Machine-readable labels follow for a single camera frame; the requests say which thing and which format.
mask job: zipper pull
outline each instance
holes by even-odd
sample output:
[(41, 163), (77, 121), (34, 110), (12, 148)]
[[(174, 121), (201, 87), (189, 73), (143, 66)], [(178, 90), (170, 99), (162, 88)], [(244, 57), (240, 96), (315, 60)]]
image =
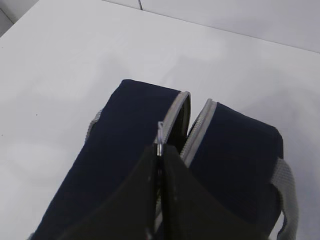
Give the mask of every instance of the zipper pull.
[(164, 122), (158, 122), (157, 148), (156, 155), (161, 157), (164, 152)]

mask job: navy blue bag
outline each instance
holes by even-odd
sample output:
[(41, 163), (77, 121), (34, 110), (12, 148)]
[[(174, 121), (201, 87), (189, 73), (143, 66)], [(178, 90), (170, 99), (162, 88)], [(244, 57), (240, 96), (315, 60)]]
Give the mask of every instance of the navy blue bag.
[(294, 240), (298, 206), (278, 130), (211, 99), (188, 133), (189, 119), (188, 92), (122, 81), (32, 240), (262, 240), (281, 210), (278, 240)]

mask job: white table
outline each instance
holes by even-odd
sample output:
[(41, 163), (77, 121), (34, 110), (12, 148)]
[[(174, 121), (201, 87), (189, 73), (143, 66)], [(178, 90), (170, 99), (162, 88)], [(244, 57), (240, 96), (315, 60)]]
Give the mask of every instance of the white table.
[(320, 235), (318, 53), (101, 0), (41, 0), (0, 38), (0, 239), (36, 229), (90, 120), (128, 78), (190, 91), (191, 122), (213, 98), (277, 127), (297, 239)]

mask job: zipper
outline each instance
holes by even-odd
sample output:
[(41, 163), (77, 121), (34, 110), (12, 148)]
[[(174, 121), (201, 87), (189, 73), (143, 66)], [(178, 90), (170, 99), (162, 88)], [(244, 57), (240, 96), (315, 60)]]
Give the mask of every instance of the zipper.
[[(184, 106), (186, 99), (190, 97), (190, 93), (188, 91), (185, 92), (180, 92), (178, 94), (178, 96), (174, 99), (172, 105), (170, 106), (167, 114), (164, 117), (163, 120), (163, 124), (162, 124), (162, 136), (163, 136), (163, 143), (166, 143), (169, 135), (171, 133), (171, 130), (176, 122), (177, 116), (181, 110), (181, 108)], [(187, 118), (189, 118), (189, 114), (190, 114), (190, 106), (188, 106), (186, 108), (186, 113), (188, 116)], [(154, 143), (157, 144), (158, 143), (158, 135), (156, 136)]]
[(212, 101), (212, 99), (208, 99), (191, 128), (188, 138), (180, 153), (182, 161), (188, 168), (207, 132), (216, 107), (217, 103)]

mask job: white wall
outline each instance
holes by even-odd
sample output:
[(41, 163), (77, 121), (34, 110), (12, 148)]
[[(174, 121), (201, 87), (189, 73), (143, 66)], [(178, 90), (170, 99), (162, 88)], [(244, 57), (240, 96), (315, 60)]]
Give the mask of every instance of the white wall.
[(145, 11), (320, 53), (319, 0), (141, 0)]
[(0, 0), (0, 8), (14, 23), (18, 21), (38, 0)]

